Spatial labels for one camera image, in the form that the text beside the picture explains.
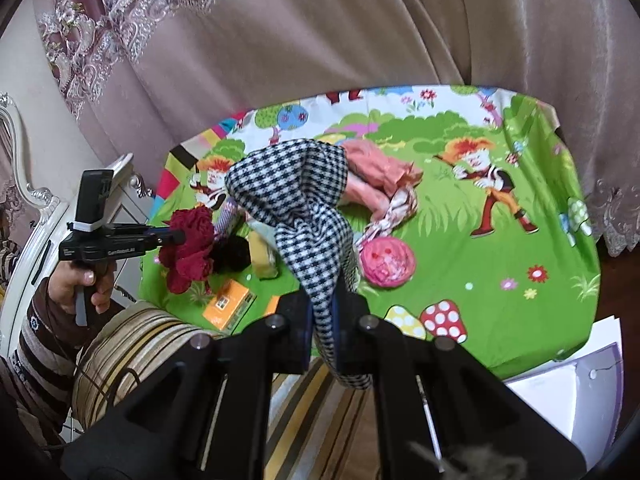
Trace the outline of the person's left hand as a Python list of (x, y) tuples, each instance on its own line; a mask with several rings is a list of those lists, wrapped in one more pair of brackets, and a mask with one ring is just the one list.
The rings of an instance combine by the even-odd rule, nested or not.
[(99, 266), (98, 272), (75, 266), (70, 261), (60, 261), (49, 278), (48, 296), (66, 314), (76, 311), (76, 292), (81, 287), (96, 288), (91, 297), (97, 314), (106, 312), (111, 307), (111, 296), (115, 283), (115, 263)]

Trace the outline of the striped sleeve left forearm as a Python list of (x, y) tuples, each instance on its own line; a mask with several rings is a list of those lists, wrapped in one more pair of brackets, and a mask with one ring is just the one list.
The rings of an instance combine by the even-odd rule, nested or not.
[(1, 360), (1, 428), (9, 438), (58, 457), (60, 432), (70, 412), (76, 359), (115, 314), (116, 301), (96, 324), (81, 327), (49, 295), (49, 281), (38, 286), (23, 320), (18, 344)]

